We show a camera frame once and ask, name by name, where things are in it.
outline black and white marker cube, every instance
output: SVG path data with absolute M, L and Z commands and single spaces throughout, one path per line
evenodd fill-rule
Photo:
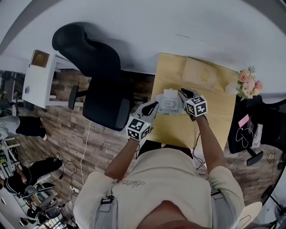
M 195 117 L 207 113 L 206 99 L 200 95 L 186 101 L 187 112 Z
M 126 125 L 126 134 L 130 138 L 140 141 L 151 130 L 151 124 L 140 119 L 130 117 Z

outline pink sticky note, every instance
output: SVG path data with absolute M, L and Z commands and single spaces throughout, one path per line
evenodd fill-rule
M 242 118 L 239 122 L 238 122 L 238 125 L 240 126 L 240 128 L 245 124 L 245 123 L 247 123 L 249 121 L 249 116 L 248 116 L 248 114 L 244 117 L 244 118 Z

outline wooden floor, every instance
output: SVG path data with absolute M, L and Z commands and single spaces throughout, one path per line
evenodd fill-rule
M 136 104 L 147 102 L 151 97 L 153 86 L 153 76 L 136 75 L 133 77 L 135 81 L 135 99 Z M 79 85 L 80 89 L 87 89 L 89 78 L 82 76 L 79 72 L 66 70 L 58 73 L 53 81 L 52 93 L 57 96 L 57 100 L 67 101 L 69 93 L 73 85 Z M 82 161 L 82 171 L 84 181 L 88 174 L 98 170 L 104 172 L 112 159 L 120 152 L 127 142 L 125 132 L 116 132 L 91 123 L 82 115 L 82 108 L 76 107 L 69 110 L 67 107 L 48 107 L 44 112 L 40 108 L 36 108 L 30 115 L 42 117 L 42 122 L 47 130 L 48 139 L 43 141 L 39 137 L 26 137 L 17 135 L 19 158 L 29 158 L 30 161 L 38 161 L 46 157 L 53 157 L 59 153 L 63 162 L 67 162 L 64 166 L 64 177 L 54 182 L 62 203 L 66 203 L 71 199 L 73 192 L 70 189 L 72 176 L 72 185 L 81 189 L 82 176 L 80 168 L 80 160 L 85 152 L 85 143 L 88 136 L 88 128 L 90 125 L 90 133 L 88 137 L 85 157 Z M 234 177 L 240 184 L 245 204 L 251 204 L 260 201 L 261 194 L 271 184 L 275 183 L 280 171 L 277 171 L 277 164 L 281 157 L 281 151 L 276 150 L 275 160 L 271 163 L 267 161 L 267 154 L 273 151 L 272 146 L 263 145 L 261 150 L 264 151 L 264 157 L 260 162 L 251 167 L 246 166 L 248 154 L 243 155 L 238 161 L 230 167 Z M 238 156 L 238 154 L 230 154 L 228 146 L 224 150 L 227 164 L 230 165 Z M 129 171 L 133 168 L 135 159 L 132 161 Z M 52 177 L 48 181 L 54 181 L 63 173 L 62 170 L 52 173 Z M 72 216 L 73 203 L 76 195 L 72 200 L 68 201 L 63 211 L 66 216 Z

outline vase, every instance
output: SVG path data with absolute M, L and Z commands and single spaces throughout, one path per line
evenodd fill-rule
M 237 94 L 238 93 L 238 91 L 237 91 L 238 87 L 239 87 L 239 84 L 237 83 L 237 81 L 233 81 L 230 84 L 228 84 L 224 90 L 228 94 Z

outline man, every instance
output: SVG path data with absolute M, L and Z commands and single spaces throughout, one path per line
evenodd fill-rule
M 241 188 L 225 167 L 222 149 L 205 116 L 197 117 L 196 122 L 208 180 L 199 177 L 188 153 L 170 146 L 140 152 L 134 169 L 124 178 L 139 145 L 130 139 L 104 174 L 89 175 L 74 206 L 78 226 L 94 228 L 101 200 L 110 193 L 118 203 L 119 229 L 212 228 L 213 215 L 219 214 L 212 209 L 212 190 L 220 190 L 236 220 L 244 207 Z
M 49 220 L 44 214 L 40 214 L 41 209 L 36 207 L 36 210 L 33 210 L 32 204 L 29 204 L 29 209 L 27 212 L 28 218 L 21 218 L 21 223 L 27 226 L 29 223 L 35 224 L 36 226 L 40 226 Z
M 13 176 L 5 180 L 0 178 L 0 189 L 4 187 L 10 193 L 23 194 L 26 187 L 37 183 L 39 177 L 56 171 L 61 166 L 62 161 L 53 157 L 36 161 L 29 168 L 24 167 L 23 170 L 20 170 L 17 166 Z
M 8 137 L 8 133 L 25 136 L 39 136 L 47 139 L 46 129 L 41 127 L 40 117 L 5 116 L 0 118 L 0 140 Z

